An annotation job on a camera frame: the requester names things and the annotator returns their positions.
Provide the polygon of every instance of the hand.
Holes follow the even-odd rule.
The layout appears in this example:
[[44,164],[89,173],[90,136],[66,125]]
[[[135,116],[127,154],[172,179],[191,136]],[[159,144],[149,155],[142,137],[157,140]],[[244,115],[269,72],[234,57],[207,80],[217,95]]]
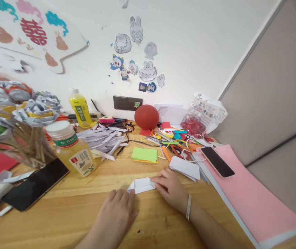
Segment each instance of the hand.
[[134,190],[130,194],[121,189],[110,192],[85,238],[89,248],[118,248],[138,214],[133,211],[134,194]]
[[189,194],[170,168],[162,169],[150,180],[168,204],[186,215]]

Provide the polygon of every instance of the plastic bottle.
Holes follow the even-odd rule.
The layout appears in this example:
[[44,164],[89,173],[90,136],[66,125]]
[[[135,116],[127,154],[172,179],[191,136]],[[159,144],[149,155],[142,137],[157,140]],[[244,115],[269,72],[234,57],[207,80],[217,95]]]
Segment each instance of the plastic bottle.
[[70,90],[71,95],[69,96],[69,103],[71,104],[75,112],[79,126],[83,128],[90,127],[92,119],[89,114],[86,98],[79,93],[79,90],[77,88],[71,88]]
[[79,139],[68,121],[57,121],[46,126],[54,141],[55,153],[62,163],[78,178],[85,178],[96,168],[87,143]]

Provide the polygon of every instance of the silver bracelet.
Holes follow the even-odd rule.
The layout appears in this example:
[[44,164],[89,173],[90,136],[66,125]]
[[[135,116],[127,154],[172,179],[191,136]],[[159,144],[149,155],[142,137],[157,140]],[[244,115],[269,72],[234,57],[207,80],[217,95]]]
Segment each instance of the silver bracelet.
[[188,197],[188,204],[187,204],[187,213],[186,213],[186,219],[189,221],[189,214],[190,214],[190,205],[192,203],[192,196],[189,195]]

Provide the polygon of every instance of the white bottle cap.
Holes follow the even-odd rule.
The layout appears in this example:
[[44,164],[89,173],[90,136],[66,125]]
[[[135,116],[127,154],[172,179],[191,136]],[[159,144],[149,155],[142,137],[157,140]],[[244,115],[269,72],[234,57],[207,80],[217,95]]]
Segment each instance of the white bottle cap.
[[77,88],[72,87],[70,88],[70,90],[71,90],[71,94],[79,93],[79,90]]
[[45,127],[45,129],[49,136],[53,138],[61,138],[72,132],[74,133],[71,123],[65,120],[49,124]]

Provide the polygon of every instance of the smartphone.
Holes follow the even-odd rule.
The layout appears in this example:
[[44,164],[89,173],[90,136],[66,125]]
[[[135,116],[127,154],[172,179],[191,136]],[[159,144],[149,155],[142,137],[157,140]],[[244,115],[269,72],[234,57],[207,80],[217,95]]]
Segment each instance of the smartphone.
[[227,178],[234,175],[234,171],[217,154],[212,147],[201,148],[202,154],[209,161],[211,166],[217,171],[220,177]]
[[19,186],[4,195],[1,200],[20,212],[26,211],[67,175],[68,172],[65,165],[57,158],[32,174]]

